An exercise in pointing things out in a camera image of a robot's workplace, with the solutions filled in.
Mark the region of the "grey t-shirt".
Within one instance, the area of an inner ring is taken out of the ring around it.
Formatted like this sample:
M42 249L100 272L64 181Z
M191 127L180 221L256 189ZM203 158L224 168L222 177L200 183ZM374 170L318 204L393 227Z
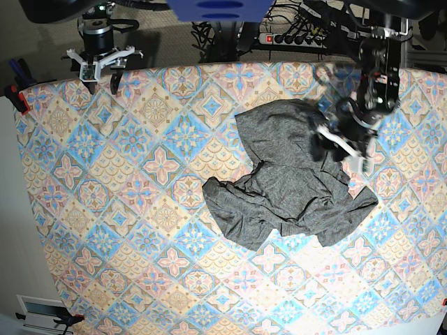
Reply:
M237 181L210 177L203 197L224 237L256 251L281 236L316 236L332 246L351 234L377 206L368 188L352 196L342 162L313 161L312 120L323 115L303 100L276 100L236 116L242 145L254 164Z

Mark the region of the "red black clamp left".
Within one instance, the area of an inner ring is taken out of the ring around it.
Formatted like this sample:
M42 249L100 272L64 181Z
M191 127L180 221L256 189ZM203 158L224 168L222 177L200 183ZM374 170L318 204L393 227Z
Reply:
M24 94L18 90L15 85L8 85L3 89L5 97L13 104L15 109L21 115L27 114L30 111Z

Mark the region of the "white power strip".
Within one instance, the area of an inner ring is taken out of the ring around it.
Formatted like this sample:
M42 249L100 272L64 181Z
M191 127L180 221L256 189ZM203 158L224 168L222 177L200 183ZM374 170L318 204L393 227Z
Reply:
M258 42L261 45L279 45L291 47L325 48L323 37L311 34L260 33Z

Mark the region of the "patterned tile tablecloth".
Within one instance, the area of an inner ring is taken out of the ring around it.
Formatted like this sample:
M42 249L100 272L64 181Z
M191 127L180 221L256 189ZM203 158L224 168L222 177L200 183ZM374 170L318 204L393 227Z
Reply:
M225 239L208 177L252 163L235 115L347 94L350 66L254 63L126 73L112 95L77 80L24 92L15 114L47 265L74 334L354 334L441 316L446 299L446 77L400 71L373 170L351 175L378 207L345 240L272 233L257 251Z

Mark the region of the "black clamp bottom left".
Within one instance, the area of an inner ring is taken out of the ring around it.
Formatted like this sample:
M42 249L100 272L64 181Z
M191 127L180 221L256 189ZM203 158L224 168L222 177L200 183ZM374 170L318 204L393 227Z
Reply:
M24 327L54 332L72 330L72 326L85 320L83 315L39 315L16 313L15 317L23 322Z

